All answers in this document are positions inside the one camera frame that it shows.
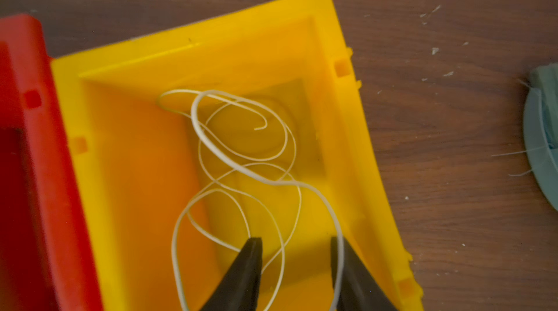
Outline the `red plastic bin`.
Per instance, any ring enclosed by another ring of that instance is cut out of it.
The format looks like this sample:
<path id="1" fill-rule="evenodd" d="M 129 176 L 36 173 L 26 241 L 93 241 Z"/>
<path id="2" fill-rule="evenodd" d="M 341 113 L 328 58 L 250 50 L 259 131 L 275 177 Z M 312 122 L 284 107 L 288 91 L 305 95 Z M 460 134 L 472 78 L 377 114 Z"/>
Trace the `red plastic bin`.
<path id="1" fill-rule="evenodd" d="M 101 310 L 42 26 L 1 19 L 1 309 Z"/>

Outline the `yellow plastic bin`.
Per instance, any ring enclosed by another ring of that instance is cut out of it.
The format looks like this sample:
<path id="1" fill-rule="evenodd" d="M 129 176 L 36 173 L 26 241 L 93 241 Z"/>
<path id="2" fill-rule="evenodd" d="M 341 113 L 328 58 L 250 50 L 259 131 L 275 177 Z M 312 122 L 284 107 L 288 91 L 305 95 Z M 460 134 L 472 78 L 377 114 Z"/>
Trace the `yellow plastic bin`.
<path id="1" fill-rule="evenodd" d="M 421 310 L 333 0 L 276 0 L 52 61 L 106 310 L 199 310 L 263 241 L 260 310 L 330 310 L 342 232 Z"/>

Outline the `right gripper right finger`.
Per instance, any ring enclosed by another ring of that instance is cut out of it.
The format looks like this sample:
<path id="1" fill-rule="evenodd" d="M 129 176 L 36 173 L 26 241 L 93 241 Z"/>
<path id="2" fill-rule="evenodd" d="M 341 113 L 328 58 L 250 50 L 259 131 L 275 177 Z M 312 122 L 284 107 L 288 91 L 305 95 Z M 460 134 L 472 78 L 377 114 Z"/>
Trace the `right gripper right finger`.
<path id="1" fill-rule="evenodd" d="M 344 239 L 344 270 L 337 310 L 397 310 L 346 238 Z"/>

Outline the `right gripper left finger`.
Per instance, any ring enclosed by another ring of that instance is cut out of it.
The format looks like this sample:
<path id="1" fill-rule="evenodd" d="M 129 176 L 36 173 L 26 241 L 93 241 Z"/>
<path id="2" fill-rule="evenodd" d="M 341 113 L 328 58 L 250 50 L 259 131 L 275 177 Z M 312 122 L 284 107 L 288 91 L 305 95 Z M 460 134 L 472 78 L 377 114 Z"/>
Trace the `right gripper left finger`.
<path id="1" fill-rule="evenodd" d="M 261 238 L 249 238 L 201 311 L 256 310 L 262 277 L 262 250 Z"/>

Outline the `green dustpan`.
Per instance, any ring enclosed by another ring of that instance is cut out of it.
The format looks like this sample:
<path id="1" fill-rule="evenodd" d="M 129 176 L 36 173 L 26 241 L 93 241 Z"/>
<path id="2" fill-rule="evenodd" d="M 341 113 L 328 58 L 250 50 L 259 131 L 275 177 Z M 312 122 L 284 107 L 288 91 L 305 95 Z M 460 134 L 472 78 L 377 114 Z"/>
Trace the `green dustpan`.
<path id="1" fill-rule="evenodd" d="M 532 70 L 525 84 L 528 88 L 523 108 L 522 151 L 544 197 L 557 208 L 557 64 Z"/>

